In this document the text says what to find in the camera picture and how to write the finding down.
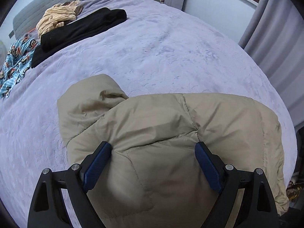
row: gray headboard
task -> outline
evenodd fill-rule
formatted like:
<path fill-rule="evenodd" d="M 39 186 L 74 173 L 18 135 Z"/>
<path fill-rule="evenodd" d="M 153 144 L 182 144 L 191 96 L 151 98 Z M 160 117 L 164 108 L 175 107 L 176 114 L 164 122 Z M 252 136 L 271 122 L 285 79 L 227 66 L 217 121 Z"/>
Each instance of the gray headboard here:
<path fill-rule="evenodd" d="M 71 0 L 34 0 L 29 3 L 13 19 L 13 29 L 16 39 L 21 38 L 26 32 L 36 27 L 37 23 L 44 15 L 45 10 L 57 3 L 68 1 Z"/>

